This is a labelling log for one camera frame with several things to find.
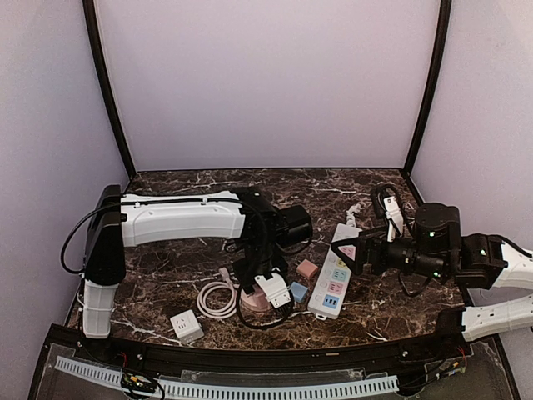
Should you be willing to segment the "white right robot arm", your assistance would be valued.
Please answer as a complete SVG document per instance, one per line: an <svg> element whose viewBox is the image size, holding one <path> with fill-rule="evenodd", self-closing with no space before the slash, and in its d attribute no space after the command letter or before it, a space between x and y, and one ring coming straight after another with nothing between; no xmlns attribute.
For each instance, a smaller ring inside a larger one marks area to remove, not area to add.
<svg viewBox="0 0 533 400"><path fill-rule="evenodd" d="M374 275L395 269L399 278L417 275L425 284L453 281L463 288L532 289L530 251L501 235L462 235L459 209L438 202L418 207L409 237L393 237L375 228L336 240L331 250L356 275L368 266ZM491 306L444 310L436 330L468 343L531 324L532 296L527 295Z"/></svg>

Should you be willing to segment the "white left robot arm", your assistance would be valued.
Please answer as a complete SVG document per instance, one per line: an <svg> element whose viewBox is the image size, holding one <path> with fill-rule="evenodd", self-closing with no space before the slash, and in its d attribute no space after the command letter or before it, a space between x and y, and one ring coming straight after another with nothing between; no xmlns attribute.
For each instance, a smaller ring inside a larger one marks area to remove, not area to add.
<svg viewBox="0 0 533 400"><path fill-rule="evenodd" d="M114 297L126 276L125 248L189 238L223 238L229 253L244 256L232 264L236 297L261 289L287 319L294 297L286 281L285 258L298 243L311 244L311 216L301 205L278 208L254 187L189 196L143 197L104 188L97 207L77 225L87 226L82 267L82 331L104 339L111 332Z"/></svg>

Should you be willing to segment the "blue plug adapter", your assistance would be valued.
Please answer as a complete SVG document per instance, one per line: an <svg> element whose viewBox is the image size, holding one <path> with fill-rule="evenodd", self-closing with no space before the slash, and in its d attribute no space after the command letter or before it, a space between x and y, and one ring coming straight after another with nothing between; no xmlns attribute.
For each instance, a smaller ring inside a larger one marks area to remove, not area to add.
<svg viewBox="0 0 533 400"><path fill-rule="evenodd" d="M298 282L292 282L290 285L291 293L294 297L294 300L297 303L304 303L306 296L308 294L308 287L298 283Z"/></svg>

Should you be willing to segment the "pink plug adapter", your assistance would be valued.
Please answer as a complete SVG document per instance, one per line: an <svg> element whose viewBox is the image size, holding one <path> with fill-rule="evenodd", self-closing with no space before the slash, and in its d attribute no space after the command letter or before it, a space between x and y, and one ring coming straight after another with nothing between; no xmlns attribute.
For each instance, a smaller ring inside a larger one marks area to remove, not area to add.
<svg viewBox="0 0 533 400"><path fill-rule="evenodd" d="M296 268L296 272L308 280L313 279L318 271L319 267L307 259L304 259Z"/></svg>

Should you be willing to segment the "pink round power socket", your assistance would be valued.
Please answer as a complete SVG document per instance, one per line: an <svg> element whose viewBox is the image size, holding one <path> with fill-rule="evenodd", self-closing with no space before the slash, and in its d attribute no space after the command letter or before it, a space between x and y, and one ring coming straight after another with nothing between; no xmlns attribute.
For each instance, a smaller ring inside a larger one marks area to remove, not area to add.
<svg viewBox="0 0 533 400"><path fill-rule="evenodd" d="M241 295L241 305L246 310L257 313L264 313L271 310L271 304L261 289L257 289L251 294L243 293Z"/></svg>

